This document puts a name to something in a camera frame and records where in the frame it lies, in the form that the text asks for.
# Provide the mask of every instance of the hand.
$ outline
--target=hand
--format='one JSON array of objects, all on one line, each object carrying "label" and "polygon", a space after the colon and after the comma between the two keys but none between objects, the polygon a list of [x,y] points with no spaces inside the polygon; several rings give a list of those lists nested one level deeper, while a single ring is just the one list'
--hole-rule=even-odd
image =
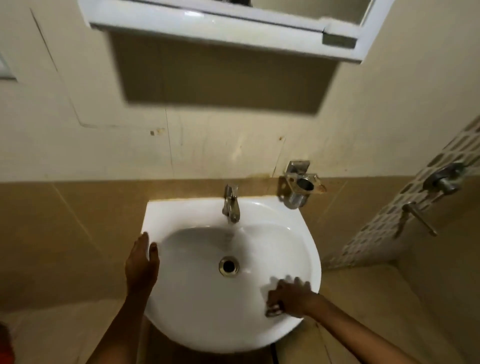
[{"label": "hand", "polygon": [[270,311],[283,311],[294,317],[304,317],[317,296],[312,292],[309,282],[302,284],[298,277],[295,278],[294,283],[281,279],[276,289],[268,293],[267,306]]},{"label": "hand", "polygon": [[152,243],[149,249],[150,260],[146,257],[148,247],[148,234],[144,232],[133,244],[132,251],[125,263],[125,276],[127,277],[127,293],[146,293],[150,295],[158,276],[158,248]]}]

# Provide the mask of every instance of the white sink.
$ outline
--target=white sink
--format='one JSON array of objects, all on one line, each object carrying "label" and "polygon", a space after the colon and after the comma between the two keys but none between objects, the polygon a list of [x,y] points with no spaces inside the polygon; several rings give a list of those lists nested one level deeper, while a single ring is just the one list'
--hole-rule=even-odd
[{"label": "white sink", "polygon": [[153,201],[146,208],[142,231],[159,245],[160,269],[145,315],[194,350],[269,345],[301,321],[265,317],[267,292],[278,279],[300,277],[320,288],[320,259],[300,212],[277,197],[238,201],[235,225],[222,215],[220,198]]}]

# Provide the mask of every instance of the person's right arm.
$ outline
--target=person's right arm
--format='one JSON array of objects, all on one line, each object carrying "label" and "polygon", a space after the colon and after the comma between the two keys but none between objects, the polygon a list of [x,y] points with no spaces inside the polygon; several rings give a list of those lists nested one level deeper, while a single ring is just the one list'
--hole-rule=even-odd
[{"label": "person's right arm", "polygon": [[277,289],[268,293],[267,305],[295,317],[309,316],[320,323],[355,357],[365,364],[418,364],[400,348],[377,335],[354,318],[311,291],[300,280],[281,280]]}]

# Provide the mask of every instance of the floor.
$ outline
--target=floor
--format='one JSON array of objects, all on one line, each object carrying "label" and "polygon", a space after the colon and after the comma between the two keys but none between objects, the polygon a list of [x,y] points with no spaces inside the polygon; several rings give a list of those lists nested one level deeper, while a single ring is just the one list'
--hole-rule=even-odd
[{"label": "floor", "polygon": [[[324,272],[321,292],[347,313],[424,364],[463,364],[460,355],[390,265]],[[120,301],[102,300],[35,311],[0,313],[12,334],[16,364],[83,364],[95,348]],[[217,356],[190,351],[155,328],[142,341],[141,362],[273,364],[271,349]],[[304,320],[276,343],[280,364],[358,364],[328,332]]]}]

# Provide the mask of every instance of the white wall fixture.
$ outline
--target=white wall fixture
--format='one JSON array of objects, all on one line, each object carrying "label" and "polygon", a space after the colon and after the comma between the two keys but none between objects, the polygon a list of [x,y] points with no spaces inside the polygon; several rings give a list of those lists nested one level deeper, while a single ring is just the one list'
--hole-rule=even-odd
[{"label": "white wall fixture", "polygon": [[251,0],[253,6],[215,0],[78,3],[91,27],[146,31],[361,62],[394,1]]},{"label": "white wall fixture", "polygon": [[0,54],[0,79],[14,80],[15,77],[8,68],[7,62],[3,59]]}]

